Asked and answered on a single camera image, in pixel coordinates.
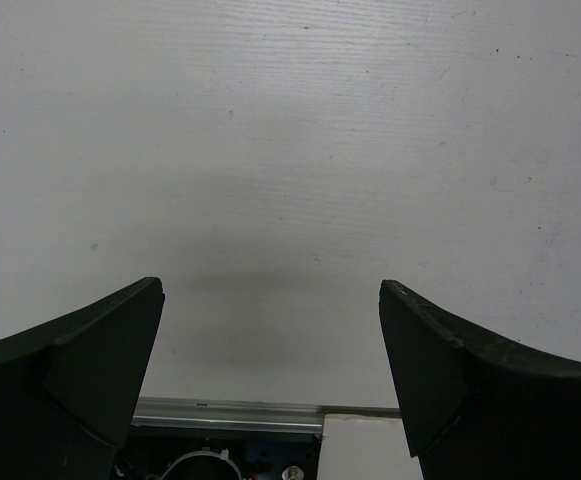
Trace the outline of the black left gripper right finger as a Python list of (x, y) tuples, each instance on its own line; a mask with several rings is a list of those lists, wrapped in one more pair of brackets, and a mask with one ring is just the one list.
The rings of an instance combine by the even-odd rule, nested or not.
[(386, 280), (379, 316), (427, 479), (581, 479), (581, 362), (525, 346)]

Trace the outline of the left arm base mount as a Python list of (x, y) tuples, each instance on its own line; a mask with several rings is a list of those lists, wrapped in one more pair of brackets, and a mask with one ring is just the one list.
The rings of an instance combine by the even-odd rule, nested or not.
[(321, 438), (304, 434), (133, 435), (108, 477), (315, 479), (320, 450)]

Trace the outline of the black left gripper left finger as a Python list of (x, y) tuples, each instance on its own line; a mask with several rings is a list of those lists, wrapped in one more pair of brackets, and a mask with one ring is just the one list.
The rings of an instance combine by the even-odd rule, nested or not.
[(146, 277), (0, 340), (0, 479), (106, 479), (162, 315)]

